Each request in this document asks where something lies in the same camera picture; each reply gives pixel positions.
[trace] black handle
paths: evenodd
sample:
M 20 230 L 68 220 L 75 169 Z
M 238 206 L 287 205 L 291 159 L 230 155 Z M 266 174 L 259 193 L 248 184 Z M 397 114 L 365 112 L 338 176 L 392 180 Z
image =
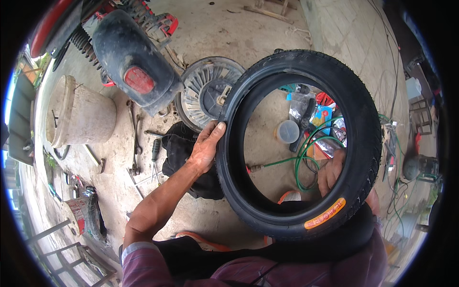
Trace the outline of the black handle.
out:
M 315 111 L 315 99 L 310 98 L 308 102 L 308 107 L 306 108 L 306 111 L 304 112 L 304 115 L 300 121 L 300 135 L 298 136 L 297 140 L 293 143 L 290 144 L 290 151 L 291 152 L 297 152 L 298 146 L 300 145 L 301 139 L 303 138 L 304 132 L 308 129 L 309 126 L 309 119 L 313 115 L 313 112 Z
M 155 139 L 153 141 L 153 148 L 151 149 L 151 160 L 156 161 L 158 159 L 159 148 L 161 147 L 161 140 Z

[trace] hand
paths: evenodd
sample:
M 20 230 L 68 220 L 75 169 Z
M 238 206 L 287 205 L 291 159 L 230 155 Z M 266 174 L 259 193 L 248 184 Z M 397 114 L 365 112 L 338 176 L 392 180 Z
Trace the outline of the hand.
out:
M 338 176 L 340 176 L 345 159 L 346 149 L 339 149 L 335 151 L 333 158 L 329 159 L 328 162 L 319 169 L 317 174 L 317 183 L 322 197 L 330 192 L 331 188 L 338 179 Z
M 217 142 L 225 130 L 224 122 L 217 125 L 217 121 L 210 121 L 199 134 L 187 163 L 195 165 L 202 174 L 209 171 L 217 152 Z

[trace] screwdriver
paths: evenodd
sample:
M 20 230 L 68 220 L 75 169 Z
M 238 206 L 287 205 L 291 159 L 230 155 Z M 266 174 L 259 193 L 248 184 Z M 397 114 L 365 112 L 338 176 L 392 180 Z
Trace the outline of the screwdriver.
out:
M 159 148 L 161 147 L 161 140 L 155 139 L 153 141 L 153 148 L 151 149 L 151 161 L 153 162 L 153 168 L 151 169 L 151 182 L 153 182 L 153 174 L 156 174 L 156 180 L 159 183 L 158 173 L 156 172 L 155 162 L 158 159 Z

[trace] white bucket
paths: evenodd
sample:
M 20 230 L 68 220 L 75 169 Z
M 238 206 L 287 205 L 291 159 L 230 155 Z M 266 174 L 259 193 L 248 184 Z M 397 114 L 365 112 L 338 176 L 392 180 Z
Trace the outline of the white bucket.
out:
M 116 106 L 112 99 L 63 75 L 51 94 L 46 113 L 46 139 L 51 146 L 106 142 L 113 133 Z

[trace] orange label on tire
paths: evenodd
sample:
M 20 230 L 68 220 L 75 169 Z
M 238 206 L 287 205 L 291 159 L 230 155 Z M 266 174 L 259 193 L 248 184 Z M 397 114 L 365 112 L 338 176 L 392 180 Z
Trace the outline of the orange label on tire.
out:
M 306 229 L 312 229 L 314 227 L 317 227 L 321 225 L 322 223 L 326 222 L 335 214 L 338 213 L 338 211 L 341 210 L 346 205 L 346 200 L 344 198 L 339 198 L 329 209 L 324 211 L 321 215 L 314 217 L 311 220 L 308 220 L 304 223 L 304 228 Z

